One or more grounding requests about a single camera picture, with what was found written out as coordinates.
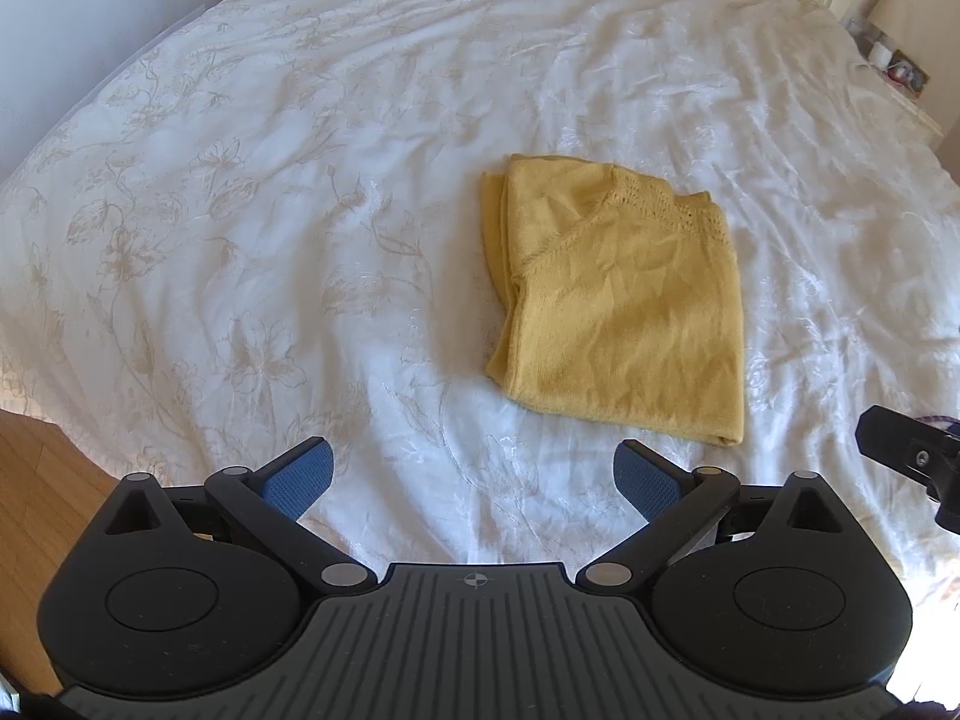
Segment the yellow knit sweater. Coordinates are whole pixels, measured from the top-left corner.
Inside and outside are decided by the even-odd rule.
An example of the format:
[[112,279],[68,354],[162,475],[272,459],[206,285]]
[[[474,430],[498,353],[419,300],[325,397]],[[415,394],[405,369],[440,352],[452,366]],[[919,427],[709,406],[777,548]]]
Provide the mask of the yellow knit sweater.
[[737,445],[745,338],[737,254],[708,193],[568,156],[480,179],[505,323],[488,377],[519,405]]

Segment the white floral bedspread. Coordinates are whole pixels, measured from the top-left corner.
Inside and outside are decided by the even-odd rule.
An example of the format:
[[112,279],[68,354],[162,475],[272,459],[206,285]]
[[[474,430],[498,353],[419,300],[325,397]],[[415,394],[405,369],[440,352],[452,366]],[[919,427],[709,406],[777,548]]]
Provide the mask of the white floral bedspread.
[[3,406],[171,484],[319,434],[309,525],[368,566],[581,566],[640,521],[620,427],[485,374],[478,179],[512,153],[713,195],[747,437],[658,449],[748,483],[814,468],[916,608],[955,608],[957,538],[853,431],[874,403],[957,410],[958,188],[800,0],[226,0],[3,185]]

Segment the cream right nightstand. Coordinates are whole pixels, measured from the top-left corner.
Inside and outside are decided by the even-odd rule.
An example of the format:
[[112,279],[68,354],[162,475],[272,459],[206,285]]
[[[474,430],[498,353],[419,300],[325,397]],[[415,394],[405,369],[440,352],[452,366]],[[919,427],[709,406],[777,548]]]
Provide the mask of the cream right nightstand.
[[[867,54],[872,49],[872,26],[866,25],[864,21],[853,18],[844,23],[844,29],[851,34],[856,43],[857,50],[861,52],[864,60],[867,60]],[[903,85],[900,80],[889,75],[887,70],[880,70],[872,64],[867,64],[869,70],[877,76],[880,83],[885,86],[885,91],[890,94],[898,107],[903,110],[903,117],[907,121],[907,129],[916,133],[918,137],[923,138],[923,142],[930,149],[937,149],[944,140],[946,134],[942,127],[935,121],[931,114],[926,112],[919,104],[918,96],[914,96],[910,88]]]

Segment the dark photo frame right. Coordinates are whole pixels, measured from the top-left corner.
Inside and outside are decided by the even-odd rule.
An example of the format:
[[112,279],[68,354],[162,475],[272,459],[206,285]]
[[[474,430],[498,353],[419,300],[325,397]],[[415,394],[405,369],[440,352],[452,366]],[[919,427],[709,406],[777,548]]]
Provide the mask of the dark photo frame right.
[[929,75],[903,50],[896,49],[887,65],[887,78],[913,98],[919,98],[928,86]]

